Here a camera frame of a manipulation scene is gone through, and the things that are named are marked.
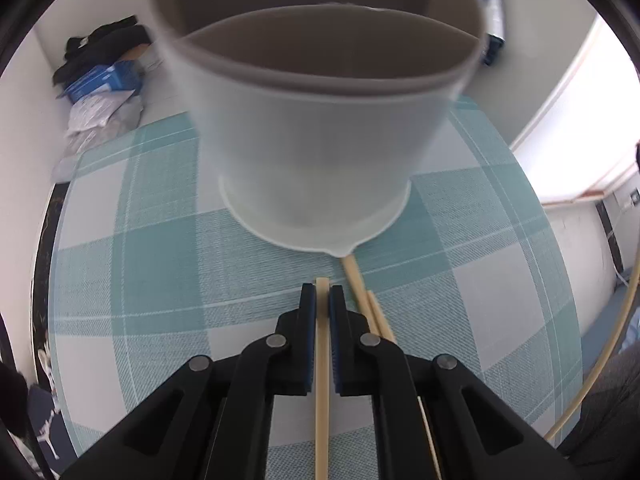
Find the wooden chopstick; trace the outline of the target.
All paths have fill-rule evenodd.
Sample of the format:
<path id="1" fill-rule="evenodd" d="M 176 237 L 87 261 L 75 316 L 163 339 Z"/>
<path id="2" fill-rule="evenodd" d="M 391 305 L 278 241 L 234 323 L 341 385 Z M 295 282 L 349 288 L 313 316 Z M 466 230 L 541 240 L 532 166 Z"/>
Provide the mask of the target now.
<path id="1" fill-rule="evenodd" d="M 367 319 L 369 330 L 372 334 L 380 336 L 380 328 L 370 305 L 369 294 L 361 276 L 354 255 L 341 258 L 341 264 L 346 275 L 352 294 L 355 296 L 359 312 Z"/>
<path id="2" fill-rule="evenodd" d="M 428 423 L 428 419 L 426 416 L 426 409 L 424 408 L 422 398 L 420 398 L 420 396 L 418 396 L 418 402 L 419 402 L 419 408 L 420 408 L 422 419 L 423 419 L 423 425 L 426 433 L 428 448 L 430 449 L 433 467 L 436 474 L 436 479 L 442 480 L 442 472 L 440 471 L 439 460 L 438 460 L 436 448 L 434 445 L 431 427 L 430 427 L 430 424 Z"/>
<path id="3" fill-rule="evenodd" d="M 396 344 L 397 340 L 395 338 L 395 335 L 392 329 L 390 328 L 390 323 L 387 322 L 384 312 L 382 310 L 382 307 L 378 303 L 378 300 L 376 299 L 375 294 L 372 292 L 372 290 L 368 290 L 367 295 L 368 295 L 370 310 L 373 315 L 375 326 L 376 326 L 376 329 L 378 330 L 378 334 L 382 338 Z"/>
<path id="4" fill-rule="evenodd" d="M 634 297 L 638 292 L 639 288 L 639 253 L 636 252 L 636 260 L 634 260 L 634 267 L 631 271 L 631 276 L 628 282 L 628 287 L 626 291 L 626 296 L 623 300 L 622 305 L 620 306 L 620 312 L 618 312 L 615 324 L 612 328 L 612 333 L 608 336 L 608 340 L 605 341 L 605 344 L 602 348 L 600 356 L 597 361 L 594 363 L 593 368 L 590 370 L 586 379 L 582 381 L 582 386 L 578 390 L 578 393 L 574 397 L 574 400 L 570 402 L 570 405 L 563 412 L 560 418 L 554 423 L 554 425 L 548 430 L 548 432 L 544 435 L 544 438 L 552 443 L 555 436 L 561 432 L 561 430 L 565 427 L 565 425 L 570 421 L 570 419 L 574 416 L 578 408 L 582 406 L 582 402 L 584 402 L 588 393 L 590 393 L 597 379 L 600 377 L 602 372 L 604 371 L 605 365 L 613 354 L 613 351 L 616 347 L 616 344 L 620 340 L 620 336 L 622 336 L 623 329 L 625 327 L 628 318 L 631 316 L 631 307 L 634 303 Z"/>
<path id="5" fill-rule="evenodd" d="M 331 348 L 330 281 L 316 279 L 317 317 L 314 354 L 314 478 L 329 479 Z"/>

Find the wooden chopstick on mat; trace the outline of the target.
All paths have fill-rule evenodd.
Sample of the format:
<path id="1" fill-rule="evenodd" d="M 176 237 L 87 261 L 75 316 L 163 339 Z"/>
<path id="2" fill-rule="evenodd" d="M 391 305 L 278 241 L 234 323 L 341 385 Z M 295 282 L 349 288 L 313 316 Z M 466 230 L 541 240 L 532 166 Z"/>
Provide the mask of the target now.
<path id="1" fill-rule="evenodd" d="M 355 296 L 359 312 L 367 319 L 369 330 L 372 334 L 380 336 L 380 328 L 370 305 L 369 294 L 361 276 L 354 255 L 341 258 L 341 264 L 346 275 L 352 294 Z"/>
<path id="2" fill-rule="evenodd" d="M 419 402 L 419 408 L 420 408 L 422 419 L 423 419 L 423 425 L 426 433 L 428 448 L 430 449 L 433 467 L 436 474 L 436 479 L 442 480 L 442 472 L 440 471 L 439 460 L 438 460 L 436 448 L 434 445 L 431 427 L 430 427 L 430 424 L 428 423 L 428 419 L 426 416 L 426 409 L 424 408 L 422 398 L 420 398 L 420 396 L 418 396 L 418 402 Z"/>
<path id="3" fill-rule="evenodd" d="M 387 322 L 384 312 L 382 310 L 382 307 L 378 303 L 378 300 L 376 299 L 375 294 L 372 292 L 372 290 L 368 290 L 367 295 L 368 295 L 370 310 L 373 315 L 375 326 L 376 326 L 376 329 L 378 330 L 378 334 L 382 338 L 396 344 L 397 340 L 395 338 L 395 335 L 392 329 L 390 328 L 390 323 Z"/>

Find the blue jordan shoe box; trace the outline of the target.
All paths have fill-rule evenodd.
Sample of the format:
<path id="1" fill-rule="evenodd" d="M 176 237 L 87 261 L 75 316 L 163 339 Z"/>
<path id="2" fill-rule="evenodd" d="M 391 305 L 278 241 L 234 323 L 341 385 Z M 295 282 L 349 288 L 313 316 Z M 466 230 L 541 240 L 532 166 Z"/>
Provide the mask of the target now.
<path id="1" fill-rule="evenodd" d="M 50 392 L 32 385 L 28 416 L 47 465 L 58 478 L 77 458 L 62 413 Z"/>

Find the teal plaid table mat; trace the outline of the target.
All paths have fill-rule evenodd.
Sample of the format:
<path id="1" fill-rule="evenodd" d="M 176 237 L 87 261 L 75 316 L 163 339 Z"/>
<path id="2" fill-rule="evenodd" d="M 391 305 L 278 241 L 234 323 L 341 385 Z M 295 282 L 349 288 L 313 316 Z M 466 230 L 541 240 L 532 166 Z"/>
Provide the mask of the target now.
<path id="1" fill-rule="evenodd" d="M 437 133 L 408 204 L 356 259 L 401 349 L 449 353 L 539 432 L 582 386 L 578 319 L 558 243 L 498 131 L 468 98 Z M 325 254 L 244 230 L 206 183 L 179 114 L 81 157 L 56 233 L 49 340 L 77 453 L 191 356 L 234 356 L 345 281 Z"/>

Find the grey plastic parcel bag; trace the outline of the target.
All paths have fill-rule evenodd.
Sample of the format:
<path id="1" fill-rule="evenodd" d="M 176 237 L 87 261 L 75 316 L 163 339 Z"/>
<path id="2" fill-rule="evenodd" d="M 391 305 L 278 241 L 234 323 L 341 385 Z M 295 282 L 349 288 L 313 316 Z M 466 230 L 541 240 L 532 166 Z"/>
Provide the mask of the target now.
<path id="1" fill-rule="evenodd" d="M 68 182 L 73 177 L 82 154 L 137 128 L 142 112 L 142 99 L 140 96 L 132 96 L 112 115 L 106 126 L 72 134 L 66 130 L 65 150 L 61 160 L 52 171 L 52 181 L 54 183 Z"/>

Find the white plastic parcel bag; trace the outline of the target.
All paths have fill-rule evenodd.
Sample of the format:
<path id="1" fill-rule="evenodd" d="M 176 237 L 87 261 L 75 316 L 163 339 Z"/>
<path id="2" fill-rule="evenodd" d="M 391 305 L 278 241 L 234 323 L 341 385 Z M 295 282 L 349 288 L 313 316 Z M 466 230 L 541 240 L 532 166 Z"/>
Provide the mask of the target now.
<path id="1" fill-rule="evenodd" d="M 96 92 L 83 96 L 70 108 L 67 123 L 69 134 L 104 127 L 134 95 L 134 90 Z"/>

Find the white grey utensil holder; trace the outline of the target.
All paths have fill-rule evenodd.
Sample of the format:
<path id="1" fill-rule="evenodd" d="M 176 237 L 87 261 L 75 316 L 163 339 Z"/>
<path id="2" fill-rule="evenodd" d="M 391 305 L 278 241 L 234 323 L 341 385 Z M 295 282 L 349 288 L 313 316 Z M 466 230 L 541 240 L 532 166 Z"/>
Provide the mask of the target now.
<path id="1" fill-rule="evenodd" d="M 342 258 L 388 229 L 486 44 L 480 0 L 149 0 L 247 231 Z"/>

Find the blue cardboard box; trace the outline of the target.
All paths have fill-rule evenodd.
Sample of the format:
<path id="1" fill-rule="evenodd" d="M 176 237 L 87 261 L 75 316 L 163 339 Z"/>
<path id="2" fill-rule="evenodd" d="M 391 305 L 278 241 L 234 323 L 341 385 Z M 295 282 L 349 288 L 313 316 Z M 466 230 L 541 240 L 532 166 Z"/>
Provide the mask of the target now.
<path id="1" fill-rule="evenodd" d="M 142 78 L 134 61 L 118 61 L 112 65 L 94 66 L 60 94 L 72 103 L 84 96 L 100 92 L 133 91 L 139 93 Z"/>

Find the black clothes pile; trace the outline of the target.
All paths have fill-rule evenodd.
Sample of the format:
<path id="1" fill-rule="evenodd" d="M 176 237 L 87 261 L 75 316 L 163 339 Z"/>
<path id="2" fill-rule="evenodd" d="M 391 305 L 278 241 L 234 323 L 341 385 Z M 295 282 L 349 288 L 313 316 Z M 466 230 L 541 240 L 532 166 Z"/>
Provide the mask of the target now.
<path id="1" fill-rule="evenodd" d="M 54 86 L 68 87 L 98 65 L 112 65 L 131 49 L 152 44 L 146 28 L 135 15 L 104 24 L 89 36 L 70 37 L 64 64 L 52 76 Z"/>

